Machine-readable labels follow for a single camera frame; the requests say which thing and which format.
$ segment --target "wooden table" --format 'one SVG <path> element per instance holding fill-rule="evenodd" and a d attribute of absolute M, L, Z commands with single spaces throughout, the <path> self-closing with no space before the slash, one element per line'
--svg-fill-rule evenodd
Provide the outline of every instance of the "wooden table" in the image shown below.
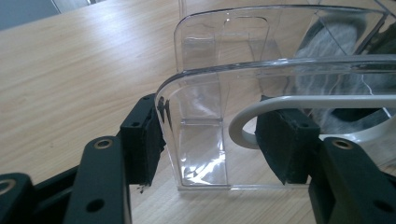
<path fill-rule="evenodd" d="M 176 0 L 108 0 L 0 32 L 0 174 L 34 183 L 79 164 L 176 72 Z M 315 223 L 306 189 L 177 191 L 163 153 L 132 188 L 134 223 Z"/>

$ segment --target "hole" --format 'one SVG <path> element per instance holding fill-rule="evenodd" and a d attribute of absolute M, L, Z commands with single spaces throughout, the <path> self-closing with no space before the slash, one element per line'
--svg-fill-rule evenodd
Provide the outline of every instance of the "hole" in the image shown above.
<path fill-rule="evenodd" d="M 9 192 L 15 187 L 16 184 L 17 181 L 15 181 L 14 179 L 0 180 L 0 195 Z"/>
<path fill-rule="evenodd" d="M 113 140 L 111 139 L 102 139 L 100 141 L 97 141 L 94 145 L 96 149 L 104 149 L 111 147 L 113 145 Z"/>
<path fill-rule="evenodd" d="M 336 147 L 339 147 L 341 149 L 352 149 L 353 146 L 348 143 L 345 140 L 340 140 L 340 139 L 336 139 L 332 141 L 332 144 L 335 145 Z"/>
<path fill-rule="evenodd" d="M 94 213 L 101 210 L 105 206 L 105 201 L 96 199 L 87 204 L 87 212 Z"/>
<path fill-rule="evenodd" d="M 392 206 L 390 206 L 388 203 L 385 203 L 385 202 L 382 202 L 379 200 L 375 200 L 374 205 L 375 205 L 375 207 L 377 207 L 387 213 L 392 213 L 394 211 Z"/>

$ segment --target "light wood surface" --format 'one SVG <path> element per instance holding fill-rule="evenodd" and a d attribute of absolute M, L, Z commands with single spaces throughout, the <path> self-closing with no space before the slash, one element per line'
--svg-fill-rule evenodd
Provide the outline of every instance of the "light wood surface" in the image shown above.
<path fill-rule="evenodd" d="M 176 72 L 177 0 L 108 0 L 0 32 L 0 174 L 34 183 L 79 164 Z M 315 223 L 307 189 L 179 192 L 164 152 L 132 188 L 134 223 Z"/>

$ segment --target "white plastic part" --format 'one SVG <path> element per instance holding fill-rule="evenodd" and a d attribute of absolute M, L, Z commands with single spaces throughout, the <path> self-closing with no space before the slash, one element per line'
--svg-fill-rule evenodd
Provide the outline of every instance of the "white plastic part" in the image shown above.
<path fill-rule="evenodd" d="M 229 134 L 231 139 L 241 147 L 258 149 L 256 136 L 247 133 L 243 127 L 251 119 L 266 112 L 287 108 L 376 108 L 396 107 L 396 95 L 348 95 L 348 96 L 283 96 L 258 102 L 242 110 L 231 121 Z M 337 134 L 327 136 L 344 137 L 360 144 L 369 144 L 377 137 L 383 136 L 389 129 L 395 127 L 394 119 L 386 124 L 377 125 L 369 130 L 357 133 Z"/>

